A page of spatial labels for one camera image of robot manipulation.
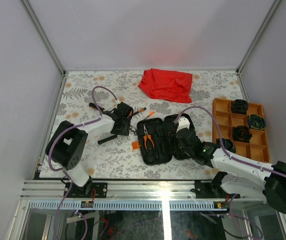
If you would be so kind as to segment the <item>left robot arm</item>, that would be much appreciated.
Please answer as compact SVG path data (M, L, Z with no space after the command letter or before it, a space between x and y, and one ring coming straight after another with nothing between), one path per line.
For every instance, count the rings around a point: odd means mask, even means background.
M64 171L81 197L92 193L90 176L80 163L87 138L107 133L128 136L134 114L133 108L124 102L118 102L112 110L92 104L100 113L98 118L79 124L61 122L45 149L49 168L53 172Z

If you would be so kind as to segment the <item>black plastic tool case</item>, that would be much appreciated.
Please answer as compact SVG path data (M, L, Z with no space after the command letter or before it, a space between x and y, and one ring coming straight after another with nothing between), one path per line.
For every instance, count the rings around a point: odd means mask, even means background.
M178 115L168 115L164 119L159 117L141 120L136 125L137 137L140 142L140 152L143 162L148 166L166 164L171 159L187 160L189 156L178 146L176 131L178 125L174 123ZM151 135L155 148L146 150L144 147L145 124L148 133Z

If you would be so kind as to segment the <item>chrome claw hammer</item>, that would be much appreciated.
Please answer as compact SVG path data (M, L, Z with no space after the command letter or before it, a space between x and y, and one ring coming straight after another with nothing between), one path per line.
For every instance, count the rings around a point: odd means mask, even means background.
M137 135L137 130L136 130L136 128L134 126L131 125L129 131L131 133L133 133L134 135ZM111 141L111 140L113 140L113 139L115 139L117 137L118 137L118 135L116 135L116 134L115 135L111 135L109 137L106 137L104 139L99 140L97 143L98 143L98 145L101 145L101 144L106 143L108 141Z

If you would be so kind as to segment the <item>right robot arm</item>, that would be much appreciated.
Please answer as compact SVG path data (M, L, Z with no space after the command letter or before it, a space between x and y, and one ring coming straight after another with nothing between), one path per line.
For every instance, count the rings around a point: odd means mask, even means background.
M211 193L216 197L239 194L260 199L286 214L286 163L258 162L212 142L202 142L196 132L182 128L176 132L180 149L202 166L219 169Z

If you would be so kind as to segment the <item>orange handled pliers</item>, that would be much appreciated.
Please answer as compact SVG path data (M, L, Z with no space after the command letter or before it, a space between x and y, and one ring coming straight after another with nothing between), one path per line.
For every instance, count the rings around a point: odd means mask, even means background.
M144 130L144 147L147 151L153 150L155 148L155 145L151 135L148 133L145 124L143 124L143 130Z

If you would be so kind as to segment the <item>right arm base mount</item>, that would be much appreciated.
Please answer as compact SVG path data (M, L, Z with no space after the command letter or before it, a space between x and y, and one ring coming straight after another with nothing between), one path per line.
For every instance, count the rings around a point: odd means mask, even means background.
M227 196L235 195L235 193L227 193L221 185L221 180L194 180L194 187L190 192L199 199L226 199Z

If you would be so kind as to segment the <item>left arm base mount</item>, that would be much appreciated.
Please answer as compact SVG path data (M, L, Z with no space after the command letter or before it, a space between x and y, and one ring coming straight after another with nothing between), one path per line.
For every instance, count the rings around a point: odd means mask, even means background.
M72 184L71 190L67 194L67 198L85 198L85 199L103 199L107 195L108 183L106 182L90 182L85 186L79 187Z

